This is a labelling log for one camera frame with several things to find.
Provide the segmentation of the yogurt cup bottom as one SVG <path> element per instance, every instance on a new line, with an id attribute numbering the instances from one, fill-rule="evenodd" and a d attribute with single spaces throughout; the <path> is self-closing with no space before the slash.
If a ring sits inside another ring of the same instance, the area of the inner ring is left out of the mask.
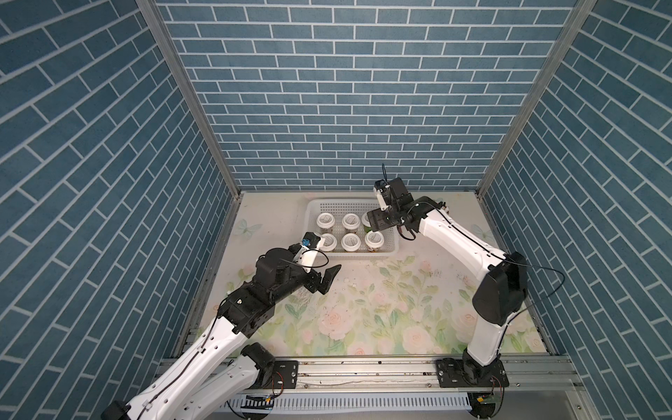
<path id="1" fill-rule="evenodd" d="M 378 252 L 385 245 L 385 238 L 381 232 L 367 232 L 364 241 L 368 252 Z"/>

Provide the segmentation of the white plastic basket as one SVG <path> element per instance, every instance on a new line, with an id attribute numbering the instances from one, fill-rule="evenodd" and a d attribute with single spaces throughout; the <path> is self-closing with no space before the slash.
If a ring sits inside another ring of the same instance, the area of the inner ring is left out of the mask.
<path id="1" fill-rule="evenodd" d="M 379 235 L 383 238 L 383 244 L 376 251 L 369 251 L 365 242 L 367 231 L 363 225 L 362 216 L 376 208 L 379 208 L 376 199 L 314 199 L 308 203 L 306 208 L 304 230 L 322 235 L 323 229 L 318 224 L 318 219 L 324 213 L 329 214 L 334 217 L 334 225 L 331 227 L 329 234 L 332 234 L 336 240 L 334 249 L 329 251 L 330 255 L 349 259 L 391 257 L 399 250 L 399 237 L 394 229 L 379 232 Z M 350 214 L 356 215 L 360 220 L 357 229 L 347 229 L 343 224 L 343 219 Z M 349 251 L 343 248 L 342 238 L 350 233 L 359 238 L 359 248 L 357 250 Z"/>

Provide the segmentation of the yogurt cup red label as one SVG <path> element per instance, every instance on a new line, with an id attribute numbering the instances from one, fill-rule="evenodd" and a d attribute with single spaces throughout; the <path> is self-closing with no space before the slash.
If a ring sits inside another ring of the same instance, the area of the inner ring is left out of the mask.
<path id="1" fill-rule="evenodd" d="M 341 225 L 347 234 L 356 234 L 362 222 L 356 213 L 347 213 L 341 219 Z"/>

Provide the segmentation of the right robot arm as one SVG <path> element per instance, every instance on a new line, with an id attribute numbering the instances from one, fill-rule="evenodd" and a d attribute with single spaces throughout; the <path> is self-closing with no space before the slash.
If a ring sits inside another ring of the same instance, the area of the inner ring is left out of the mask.
<path id="1" fill-rule="evenodd" d="M 469 299 L 474 333 L 453 371 L 469 386 L 498 383 L 505 333 L 528 297 L 527 260 L 495 248 L 449 216 L 446 203 L 426 196 L 415 199 L 401 178 L 376 181 L 379 208 L 367 213 L 374 232 L 406 229 L 414 241 L 424 236 L 460 259 L 472 273 L 476 289 Z"/>

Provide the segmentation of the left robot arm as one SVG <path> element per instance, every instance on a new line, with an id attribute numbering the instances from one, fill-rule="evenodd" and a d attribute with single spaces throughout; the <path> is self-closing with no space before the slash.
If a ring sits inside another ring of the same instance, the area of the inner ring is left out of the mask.
<path id="1" fill-rule="evenodd" d="M 320 253 L 298 243 L 260 256 L 252 280 L 222 300 L 204 334 L 159 379 L 129 402 L 112 402 L 101 418 L 204 419 L 243 390 L 270 382 L 275 357 L 248 340 L 296 290 L 329 292 L 341 266 L 314 266 Z"/>

